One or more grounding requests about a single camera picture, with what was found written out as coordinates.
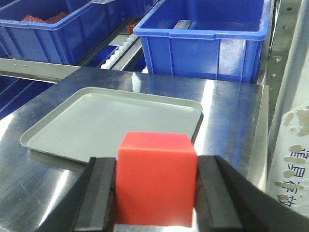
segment red items in bin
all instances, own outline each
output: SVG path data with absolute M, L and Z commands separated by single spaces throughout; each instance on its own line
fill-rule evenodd
M 31 15 L 27 15 L 23 21 L 27 21 L 27 22 L 33 22 L 33 23 L 57 23 L 59 22 L 61 19 L 63 19 L 64 17 L 68 16 L 69 14 L 67 12 L 60 12 L 59 14 L 50 17 L 49 19 L 47 19 L 46 21 L 40 19 L 40 18 L 36 18 L 33 17 Z

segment red part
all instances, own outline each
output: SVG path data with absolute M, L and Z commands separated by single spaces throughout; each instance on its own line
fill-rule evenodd
M 137 23 L 127 25 L 126 30 L 127 30 L 127 33 L 129 35 L 133 34 L 133 29 L 135 28 L 136 25 L 137 25 Z
M 117 223 L 191 227 L 196 172 L 186 135 L 127 133 L 118 148 Z

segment metal frame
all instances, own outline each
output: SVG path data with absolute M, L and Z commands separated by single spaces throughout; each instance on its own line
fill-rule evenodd
M 302 0 L 277 0 L 271 51 L 266 71 L 269 85 L 269 126 L 275 111 Z

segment metal edge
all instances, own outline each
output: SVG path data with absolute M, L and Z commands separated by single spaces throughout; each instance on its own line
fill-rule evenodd
M 266 190 L 268 147 L 268 99 L 269 87 L 263 86 L 260 111 L 256 123 L 247 179 L 261 191 Z

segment plastic tray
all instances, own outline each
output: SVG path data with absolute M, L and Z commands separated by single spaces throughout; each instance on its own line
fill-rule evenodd
M 161 0 L 134 28 L 149 73 L 251 82 L 269 0 Z M 188 29 L 174 29 L 181 20 Z
M 83 88 L 26 131 L 23 146 L 88 162 L 117 157 L 128 131 L 192 137 L 202 106 L 190 100 L 96 87 Z
M 67 12 L 54 24 L 22 21 L 26 15 L 43 20 Z M 0 8 L 0 43 L 10 58 L 75 64 L 122 22 L 119 0 L 15 0 Z

